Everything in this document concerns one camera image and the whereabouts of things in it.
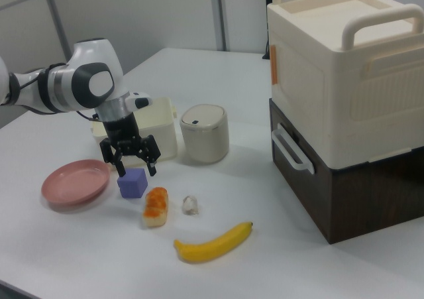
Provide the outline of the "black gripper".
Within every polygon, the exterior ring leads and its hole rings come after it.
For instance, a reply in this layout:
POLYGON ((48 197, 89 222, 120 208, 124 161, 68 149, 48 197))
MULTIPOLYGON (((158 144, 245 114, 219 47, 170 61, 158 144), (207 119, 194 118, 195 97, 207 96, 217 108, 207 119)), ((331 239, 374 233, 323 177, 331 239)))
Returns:
POLYGON ((105 162, 114 163, 119 177, 126 175, 122 156, 137 156, 146 162, 150 176, 156 171, 156 161, 161 155, 160 149, 152 135, 141 137, 133 113, 118 120, 104 122, 107 138, 100 142, 105 162))

